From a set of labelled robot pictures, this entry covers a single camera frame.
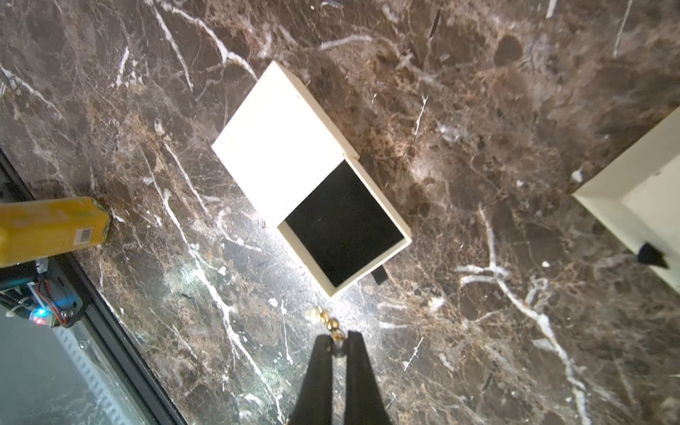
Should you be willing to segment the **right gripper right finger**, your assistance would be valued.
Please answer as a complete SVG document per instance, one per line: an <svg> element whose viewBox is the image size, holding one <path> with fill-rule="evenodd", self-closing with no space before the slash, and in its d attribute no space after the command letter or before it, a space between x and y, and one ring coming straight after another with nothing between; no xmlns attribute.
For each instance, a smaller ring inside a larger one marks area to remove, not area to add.
<svg viewBox="0 0 680 425"><path fill-rule="evenodd" d="M346 346L346 394L344 424L385 424L391 420L361 333L350 331Z"/></svg>

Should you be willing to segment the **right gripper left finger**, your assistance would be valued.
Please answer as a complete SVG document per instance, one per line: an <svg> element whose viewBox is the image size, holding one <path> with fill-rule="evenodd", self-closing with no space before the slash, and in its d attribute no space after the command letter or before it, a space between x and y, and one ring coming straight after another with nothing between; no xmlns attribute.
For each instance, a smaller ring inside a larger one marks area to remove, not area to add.
<svg viewBox="0 0 680 425"><path fill-rule="evenodd" d="M289 424L331 424L333 399L333 340L317 336L298 400Z"/></svg>

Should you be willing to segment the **gold pearl earring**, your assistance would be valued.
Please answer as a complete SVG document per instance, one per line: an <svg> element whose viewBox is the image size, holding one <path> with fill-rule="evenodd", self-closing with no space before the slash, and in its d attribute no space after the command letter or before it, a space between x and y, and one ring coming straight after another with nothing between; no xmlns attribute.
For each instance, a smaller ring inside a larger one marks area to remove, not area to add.
<svg viewBox="0 0 680 425"><path fill-rule="evenodd" d="M334 342L343 343L346 340L346 334L340 328L339 320L334 318L328 309L314 306L306 312L305 317L308 322L322 324Z"/></svg>

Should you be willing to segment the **cream drawer jewelry box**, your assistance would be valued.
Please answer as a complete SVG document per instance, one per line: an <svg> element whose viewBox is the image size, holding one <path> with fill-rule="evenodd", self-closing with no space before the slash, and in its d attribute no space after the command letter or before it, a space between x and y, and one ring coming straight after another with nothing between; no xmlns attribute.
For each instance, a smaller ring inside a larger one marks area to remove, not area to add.
<svg viewBox="0 0 680 425"><path fill-rule="evenodd" d="M386 261L412 232L336 124L295 74L276 61L212 145L265 223L333 297Z"/></svg>

